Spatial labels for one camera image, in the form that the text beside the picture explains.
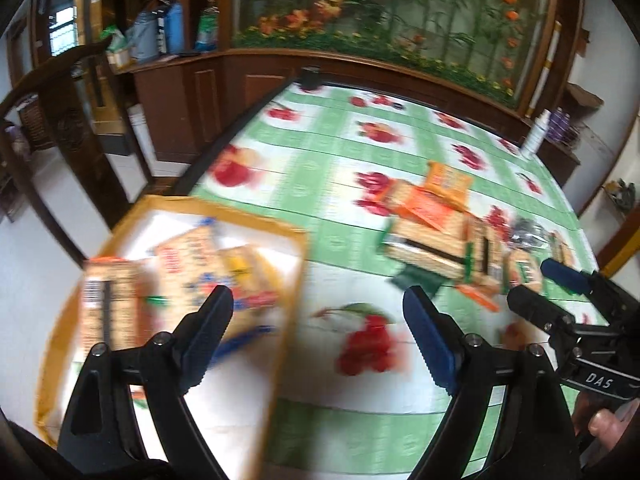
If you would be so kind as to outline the right hand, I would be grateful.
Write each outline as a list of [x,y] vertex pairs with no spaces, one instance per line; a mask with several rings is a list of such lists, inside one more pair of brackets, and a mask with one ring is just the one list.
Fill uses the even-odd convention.
[[599,398],[593,392],[578,393],[572,422],[575,434],[588,431],[606,452],[611,452],[638,411],[639,400],[624,403],[615,412],[606,408],[605,402],[606,399]]

